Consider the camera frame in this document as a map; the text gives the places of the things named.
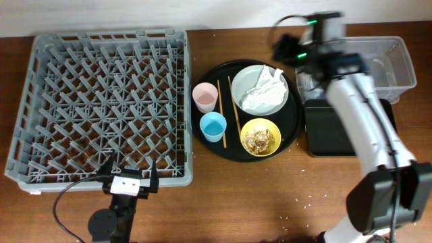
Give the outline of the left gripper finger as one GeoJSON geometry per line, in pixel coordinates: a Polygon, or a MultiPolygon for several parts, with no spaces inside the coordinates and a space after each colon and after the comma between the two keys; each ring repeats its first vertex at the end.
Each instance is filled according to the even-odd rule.
{"type": "Polygon", "coordinates": [[[158,189],[159,189],[159,176],[157,173],[156,159],[153,159],[152,167],[151,167],[149,192],[156,194],[158,192],[158,189]]]}
{"type": "Polygon", "coordinates": [[[102,166],[99,168],[99,170],[97,171],[98,176],[110,176],[111,175],[111,170],[113,167],[114,158],[115,158],[115,154],[111,153],[111,155],[106,160],[106,162],[104,162],[102,164],[102,166]]]}

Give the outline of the white paper napkin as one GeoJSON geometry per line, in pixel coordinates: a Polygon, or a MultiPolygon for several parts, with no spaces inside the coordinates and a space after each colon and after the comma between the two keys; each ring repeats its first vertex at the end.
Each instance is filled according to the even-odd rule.
{"type": "Polygon", "coordinates": [[[281,69],[276,69],[272,74],[269,67],[264,65],[257,83],[242,99],[241,108],[256,109],[261,105],[280,105],[288,91],[285,82],[280,79],[282,74],[281,69]]]}

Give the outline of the grey round plate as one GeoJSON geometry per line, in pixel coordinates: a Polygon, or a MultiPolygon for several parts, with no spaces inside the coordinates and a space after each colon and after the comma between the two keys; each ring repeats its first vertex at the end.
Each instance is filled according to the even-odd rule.
{"type": "MultiPolygon", "coordinates": [[[[285,87],[288,89],[288,91],[285,94],[285,97],[280,105],[261,105],[256,109],[242,109],[240,106],[242,99],[246,96],[246,92],[257,83],[263,66],[264,65],[250,65],[240,70],[234,77],[234,80],[232,81],[232,92],[233,92],[234,101],[237,104],[237,106],[239,106],[239,108],[244,112],[256,116],[271,115],[279,111],[288,100],[289,91],[290,91],[288,88],[288,82],[284,78],[283,76],[284,73],[283,73],[280,79],[281,81],[285,82],[285,87]]],[[[274,74],[275,70],[278,69],[278,68],[275,69],[274,67],[270,67],[270,66],[268,67],[272,74],[274,74]]]]}

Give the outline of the blue plastic cup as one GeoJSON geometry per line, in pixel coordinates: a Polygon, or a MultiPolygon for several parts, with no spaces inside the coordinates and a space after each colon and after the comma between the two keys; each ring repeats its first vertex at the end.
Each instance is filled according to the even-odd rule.
{"type": "Polygon", "coordinates": [[[212,111],[201,117],[199,126],[207,141],[218,142],[224,135],[227,122],[222,114],[212,111]]]}

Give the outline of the yellow plastic bowl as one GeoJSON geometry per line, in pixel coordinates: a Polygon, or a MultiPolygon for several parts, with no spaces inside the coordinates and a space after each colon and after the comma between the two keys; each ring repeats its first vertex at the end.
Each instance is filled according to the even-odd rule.
{"type": "Polygon", "coordinates": [[[253,132],[254,130],[266,130],[266,129],[271,131],[273,138],[274,138],[274,142],[270,145],[270,151],[264,155],[253,155],[252,153],[249,153],[247,151],[252,156],[265,157],[265,156],[273,154],[279,148],[279,146],[281,144],[281,132],[279,131],[279,128],[272,121],[270,121],[268,119],[264,119],[264,118],[252,119],[252,120],[246,122],[245,125],[242,127],[241,139],[240,139],[241,144],[243,142],[245,133],[253,132]]]}

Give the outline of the pink plastic cup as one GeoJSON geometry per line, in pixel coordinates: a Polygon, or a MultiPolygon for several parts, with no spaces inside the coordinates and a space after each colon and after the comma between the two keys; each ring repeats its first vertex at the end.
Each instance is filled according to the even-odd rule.
{"type": "Polygon", "coordinates": [[[192,91],[192,98],[202,113],[209,113],[214,110],[218,96],[217,88],[208,82],[197,84],[192,91]]]}

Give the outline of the food scraps with rice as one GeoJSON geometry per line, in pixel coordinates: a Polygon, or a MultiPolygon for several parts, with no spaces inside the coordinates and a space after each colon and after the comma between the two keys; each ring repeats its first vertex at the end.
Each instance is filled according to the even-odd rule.
{"type": "Polygon", "coordinates": [[[270,145],[274,142],[270,130],[254,130],[244,135],[242,144],[253,155],[264,155],[270,151],[270,145]]]}

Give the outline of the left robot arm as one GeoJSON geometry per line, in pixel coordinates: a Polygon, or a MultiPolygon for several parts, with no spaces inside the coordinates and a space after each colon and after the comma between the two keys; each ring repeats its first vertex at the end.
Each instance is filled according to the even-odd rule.
{"type": "Polygon", "coordinates": [[[150,183],[142,186],[142,170],[126,166],[119,173],[113,173],[114,158],[115,153],[112,153],[97,171],[97,181],[102,183],[103,192],[111,196],[111,204],[93,213],[88,220],[93,242],[129,242],[138,200],[146,200],[159,189],[154,159],[151,159],[150,183]]]}

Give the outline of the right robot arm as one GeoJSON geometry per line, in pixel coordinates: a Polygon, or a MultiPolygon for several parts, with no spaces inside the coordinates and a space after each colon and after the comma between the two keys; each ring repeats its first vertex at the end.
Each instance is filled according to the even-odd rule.
{"type": "Polygon", "coordinates": [[[347,215],[319,242],[395,242],[396,230],[423,216],[431,193],[431,164],[418,163],[399,139],[358,53],[339,42],[301,45],[284,34],[273,59],[310,74],[325,91],[360,161],[363,179],[346,198],[347,215]]]}

